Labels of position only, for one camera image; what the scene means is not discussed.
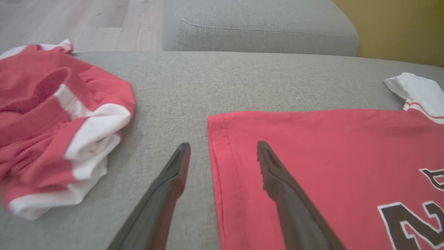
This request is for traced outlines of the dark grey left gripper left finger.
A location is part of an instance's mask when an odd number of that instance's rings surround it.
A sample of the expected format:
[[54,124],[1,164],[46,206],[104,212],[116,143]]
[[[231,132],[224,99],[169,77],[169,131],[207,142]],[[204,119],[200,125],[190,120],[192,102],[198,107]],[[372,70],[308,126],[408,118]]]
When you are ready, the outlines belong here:
[[176,202],[183,194],[191,147],[181,143],[122,225],[110,250],[164,250]]

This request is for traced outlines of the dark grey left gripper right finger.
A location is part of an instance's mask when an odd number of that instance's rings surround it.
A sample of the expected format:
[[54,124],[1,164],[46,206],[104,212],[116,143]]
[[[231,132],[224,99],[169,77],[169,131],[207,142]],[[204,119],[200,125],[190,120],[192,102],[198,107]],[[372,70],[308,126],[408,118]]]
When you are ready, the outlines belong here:
[[345,247],[265,141],[257,143],[263,190],[275,202],[287,250],[344,250]]

